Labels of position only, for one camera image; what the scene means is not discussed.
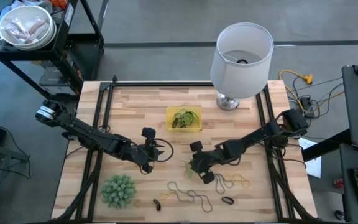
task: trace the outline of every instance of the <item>white lamp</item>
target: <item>white lamp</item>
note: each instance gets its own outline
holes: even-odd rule
[[[273,38],[260,25],[240,22],[225,28],[216,41],[211,80],[222,110],[234,110],[239,100],[260,92],[269,78]]]

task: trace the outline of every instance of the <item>green spiky ball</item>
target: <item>green spiky ball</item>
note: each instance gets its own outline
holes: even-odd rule
[[[128,175],[115,175],[106,180],[101,188],[102,202],[109,208],[127,208],[136,194],[135,181]]]

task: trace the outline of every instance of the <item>gray floor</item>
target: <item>gray floor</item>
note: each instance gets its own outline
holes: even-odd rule
[[[104,13],[100,11],[102,0],[88,2],[96,18]],[[0,1],[0,9],[5,4]],[[204,42],[215,41],[220,30],[241,21],[263,25],[276,41],[358,40],[358,0],[110,0],[102,33],[105,43]],[[91,31],[78,6],[70,32]],[[98,80],[110,80],[113,75],[120,80],[208,80],[213,50],[106,49]],[[312,73],[313,82],[319,83],[341,77],[341,67],[353,64],[358,64],[358,45],[276,47],[269,78],[278,79],[279,71],[290,69]],[[42,69],[31,63],[17,65],[34,80],[42,74]],[[285,83],[291,86],[294,78],[286,74]],[[318,99],[341,82],[307,88],[299,94]],[[304,86],[297,82],[298,88]],[[60,136],[60,128],[34,119],[42,100],[0,63],[0,125],[10,129],[18,145],[31,154],[33,177],[25,180],[9,174],[5,178],[0,191],[0,223],[37,222],[50,217],[67,141]],[[308,135],[328,138],[347,127],[346,103],[341,95],[332,100],[326,116],[313,121]],[[323,178],[310,177],[318,215],[325,220],[335,220],[333,211],[342,207],[341,192],[332,188],[332,181],[341,178],[338,160],[336,152],[324,156]],[[24,172],[25,168],[16,169]]]

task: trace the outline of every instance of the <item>white bowl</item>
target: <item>white bowl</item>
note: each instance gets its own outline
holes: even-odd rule
[[[50,33],[53,33],[53,25],[52,25],[53,19],[45,9],[38,6],[17,7],[9,11],[7,14],[5,14],[5,16],[2,17],[0,21],[0,28],[2,28],[13,18],[18,18],[23,23],[23,26],[25,28],[30,29],[38,16],[41,18],[47,18],[49,22],[49,29],[47,33],[43,37],[41,37],[38,41],[29,44],[17,44],[16,39],[4,31],[1,32],[0,37],[15,47],[31,47],[36,45],[37,42],[44,40],[45,38],[47,38],[48,35],[50,35]]]
[[[52,21],[53,23],[53,32],[50,33],[50,35],[45,38],[43,41],[37,41],[37,45],[35,46],[25,46],[25,47],[19,47],[16,46],[18,49],[20,50],[38,50],[42,47],[45,47],[46,45],[48,45],[49,43],[51,43],[51,41],[56,37],[56,33],[57,33],[57,27],[56,27],[56,23],[54,21]]]

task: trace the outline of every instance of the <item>lamp base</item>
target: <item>lamp base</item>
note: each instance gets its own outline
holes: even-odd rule
[[[219,93],[216,97],[216,104],[224,111],[232,111],[239,106],[240,101]]]

